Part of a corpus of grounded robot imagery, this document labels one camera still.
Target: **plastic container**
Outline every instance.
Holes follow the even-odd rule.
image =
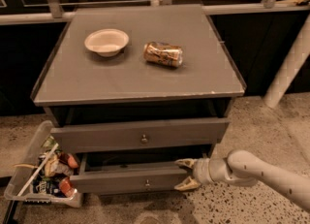
[[[53,125],[50,121],[41,123],[31,140],[29,149],[22,163],[33,165],[38,163],[39,154],[45,151],[45,149],[42,148],[42,144],[49,136],[51,128],[53,128]],[[31,177],[32,173],[33,171],[31,169],[17,168],[4,192],[5,198],[30,204],[62,204],[73,208],[81,207],[83,194],[78,193],[76,190],[70,198],[59,198],[48,194],[31,193],[30,185],[21,196],[18,196],[19,191]]]

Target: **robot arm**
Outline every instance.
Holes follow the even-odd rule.
[[[310,179],[265,163],[252,153],[233,150],[224,159],[181,159],[176,164],[193,170],[176,190],[194,189],[218,181],[234,186],[253,186],[258,180],[296,205],[310,211]]]

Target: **drawer front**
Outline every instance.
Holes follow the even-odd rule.
[[[67,152],[93,152],[219,143],[226,118],[194,118],[105,123],[53,128],[51,135]]]
[[[79,193],[111,195],[122,193],[173,190],[188,176],[184,169],[173,163],[159,167],[147,165],[145,169],[123,169],[110,172],[84,173],[71,176],[70,181]]]

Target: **floor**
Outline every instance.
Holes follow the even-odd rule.
[[[238,98],[231,125],[212,157],[232,149],[248,150],[264,161],[299,175],[310,183],[310,93],[286,95],[268,108],[261,97]],[[0,117],[0,176],[11,176],[38,125],[47,117]],[[0,219],[9,201],[0,188]],[[99,197],[85,195],[82,208],[19,205],[18,223],[310,223],[310,214],[258,183],[242,188],[225,183],[188,192]]]

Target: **gold soda can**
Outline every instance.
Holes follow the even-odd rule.
[[[179,67],[182,64],[183,50],[179,46],[172,46],[167,43],[150,42],[145,44],[143,56],[146,61]]]

